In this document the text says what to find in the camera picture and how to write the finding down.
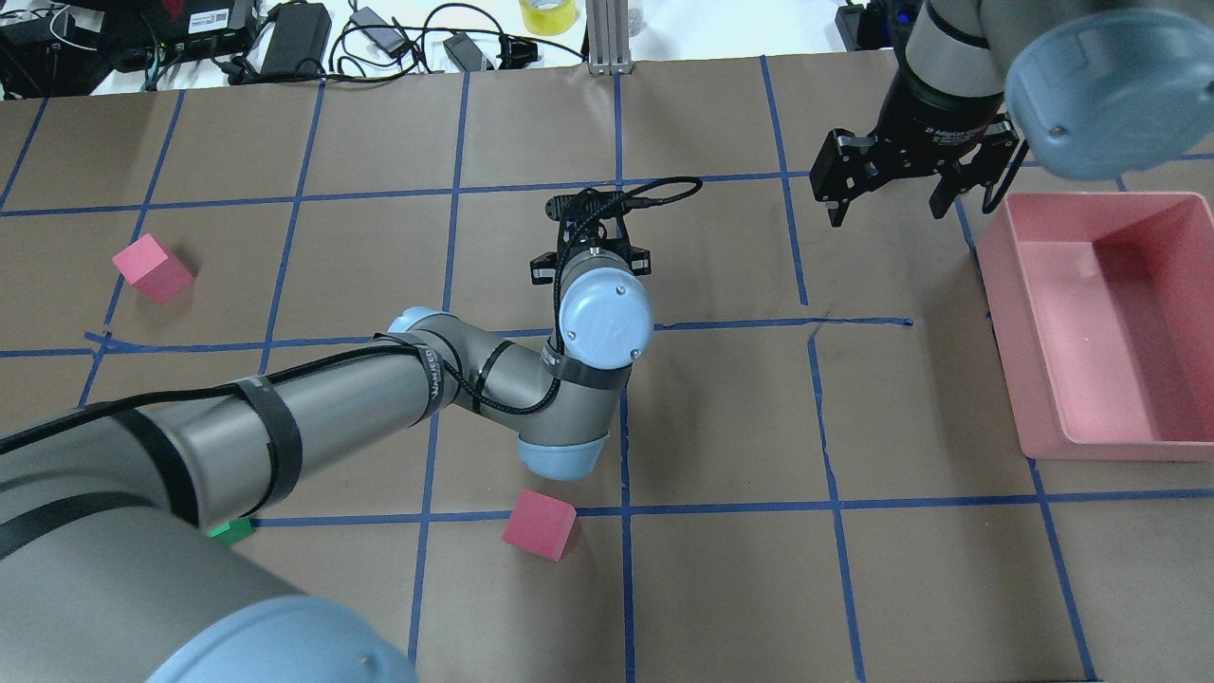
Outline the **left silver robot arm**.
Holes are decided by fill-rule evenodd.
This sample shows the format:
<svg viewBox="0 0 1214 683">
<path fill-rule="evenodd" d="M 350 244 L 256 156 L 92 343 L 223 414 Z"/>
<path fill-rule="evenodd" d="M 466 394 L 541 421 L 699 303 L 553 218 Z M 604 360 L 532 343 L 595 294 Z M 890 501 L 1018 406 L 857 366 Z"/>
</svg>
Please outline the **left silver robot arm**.
<svg viewBox="0 0 1214 683">
<path fill-rule="evenodd" d="M 208 539 L 304 477 L 464 406 L 520 436 L 551 480 L 594 469 L 649 346 L 653 308 L 624 215 L 637 192 L 551 198 L 558 245 L 541 351 L 433 308 L 369 345 L 205 389 L 155 392 L 2 438 L 5 682 L 413 682 L 359 614 L 304 593 Z"/>
</svg>

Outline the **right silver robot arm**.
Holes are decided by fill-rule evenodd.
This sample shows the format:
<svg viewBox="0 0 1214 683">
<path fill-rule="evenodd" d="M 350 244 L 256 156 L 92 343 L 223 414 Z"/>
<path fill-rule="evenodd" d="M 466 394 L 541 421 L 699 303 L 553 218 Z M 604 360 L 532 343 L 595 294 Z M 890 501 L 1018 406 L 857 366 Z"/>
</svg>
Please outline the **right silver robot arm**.
<svg viewBox="0 0 1214 683">
<path fill-rule="evenodd" d="M 896 70 L 869 133 L 834 129 L 811 167 L 833 228 L 860 197 L 936 177 L 994 212 L 1028 158 L 1112 180 L 1212 135 L 1209 1 L 880 1 Z"/>
</svg>

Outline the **green cube near left arm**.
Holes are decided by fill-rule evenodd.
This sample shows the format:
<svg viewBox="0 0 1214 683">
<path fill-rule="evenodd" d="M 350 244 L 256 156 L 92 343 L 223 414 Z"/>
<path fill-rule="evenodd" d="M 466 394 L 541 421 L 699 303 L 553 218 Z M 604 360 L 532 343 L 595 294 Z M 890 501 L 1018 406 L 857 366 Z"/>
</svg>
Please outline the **green cube near left arm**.
<svg viewBox="0 0 1214 683">
<path fill-rule="evenodd" d="M 217 542 L 225 545 L 225 547 L 231 547 L 237 545 L 248 537 L 251 537 L 256 528 L 253 520 L 242 516 L 234 520 L 226 522 L 222 525 L 214 527 L 212 530 L 208 533 L 208 537 L 216 540 Z"/>
</svg>

